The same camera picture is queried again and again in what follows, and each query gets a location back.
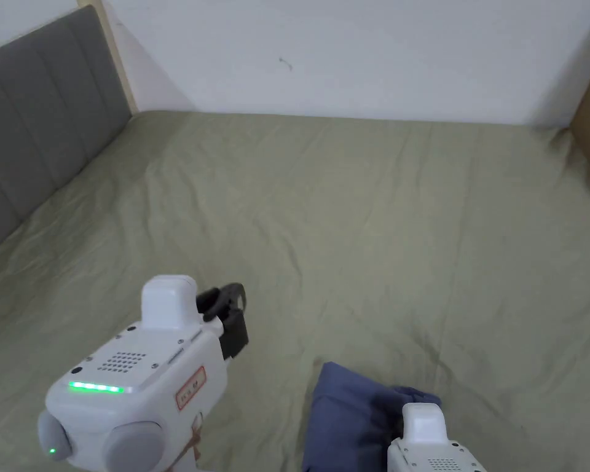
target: green led light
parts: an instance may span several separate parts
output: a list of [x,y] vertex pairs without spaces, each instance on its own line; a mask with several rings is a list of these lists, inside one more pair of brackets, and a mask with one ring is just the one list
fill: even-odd
[[102,385],[97,383],[83,383],[83,382],[70,382],[70,387],[83,389],[83,390],[97,390],[97,391],[110,391],[113,393],[122,393],[123,388],[113,387],[112,385]]

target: gray knob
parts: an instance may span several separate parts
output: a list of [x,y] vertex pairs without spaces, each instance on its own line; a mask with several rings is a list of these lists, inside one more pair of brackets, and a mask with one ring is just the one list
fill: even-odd
[[150,472],[162,459],[164,433],[159,424],[142,421],[114,428],[103,450],[109,472]]
[[53,461],[63,461],[73,454],[63,426],[48,410],[42,411],[37,418],[37,435],[44,454]]

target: blue fabric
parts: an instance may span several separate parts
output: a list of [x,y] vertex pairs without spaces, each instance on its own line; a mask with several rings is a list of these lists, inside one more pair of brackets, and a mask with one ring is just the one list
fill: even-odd
[[436,403],[410,387],[385,387],[335,363],[323,365],[306,430],[304,472],[386,472],[406,403]]

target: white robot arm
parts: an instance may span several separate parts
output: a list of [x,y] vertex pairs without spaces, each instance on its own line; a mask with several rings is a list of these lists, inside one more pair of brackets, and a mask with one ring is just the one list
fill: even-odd
[[[197,297],[187,276],[148,281],[142,320],[49,390],[38,420],[44,453],[92,472],[166,470],[218,402],[227,364],[248,342],[245,303],[240,284]],[[178,468],[195,470],[194,455]]]

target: sticker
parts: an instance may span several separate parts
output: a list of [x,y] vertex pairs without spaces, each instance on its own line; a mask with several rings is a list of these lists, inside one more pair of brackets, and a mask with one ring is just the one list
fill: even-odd
[[201,366],[198,371],[194,372],[188,382],[175,395],[175,401],[178,403],[178,409],[181,412],[193,396],[197,394],[201,387],[206,383],[206,369]]

